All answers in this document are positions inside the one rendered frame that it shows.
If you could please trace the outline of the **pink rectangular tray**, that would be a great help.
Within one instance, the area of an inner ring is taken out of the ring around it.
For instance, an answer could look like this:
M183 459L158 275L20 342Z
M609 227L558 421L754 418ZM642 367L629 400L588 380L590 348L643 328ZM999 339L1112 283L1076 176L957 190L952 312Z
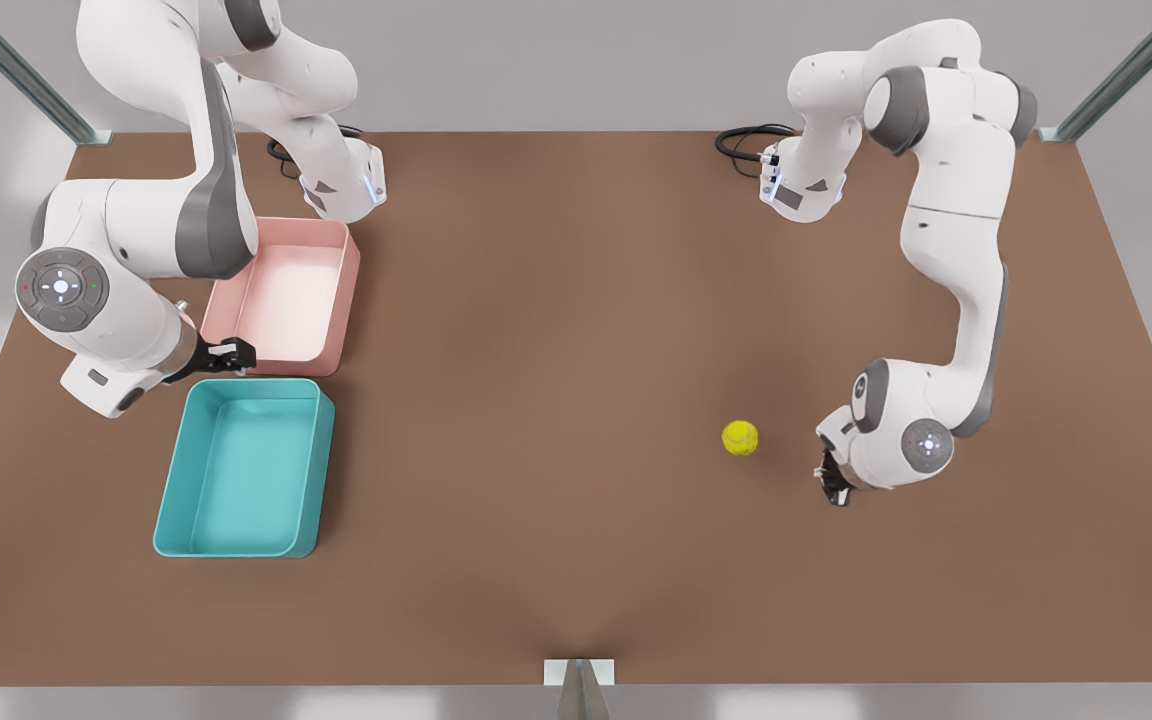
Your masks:
M361 265L347 223L260 217L257 232L247 270L212 286L200 336L242 338L255 347L259 376L332 376Z

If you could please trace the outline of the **teal rectangular tray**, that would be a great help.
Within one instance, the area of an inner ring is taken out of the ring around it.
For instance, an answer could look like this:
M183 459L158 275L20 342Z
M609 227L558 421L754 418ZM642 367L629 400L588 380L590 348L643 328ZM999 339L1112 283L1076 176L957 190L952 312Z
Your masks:
M159 555L303 559L319 535L335 406L306 378L207 379L185 397Z

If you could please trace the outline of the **silver frame post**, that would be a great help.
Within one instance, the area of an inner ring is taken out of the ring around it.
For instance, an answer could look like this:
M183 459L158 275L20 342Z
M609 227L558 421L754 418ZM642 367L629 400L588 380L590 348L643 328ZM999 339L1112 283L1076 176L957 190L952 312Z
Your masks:
M78 146L104 146L109 129L96 129L0 35L0 74Z
M547 659L544 685L559 687L556 720L611 720L602 694L614 684L613 659Z
M1038 128L1046 143L1075 143L1152 70L1152 29L1056 126Z

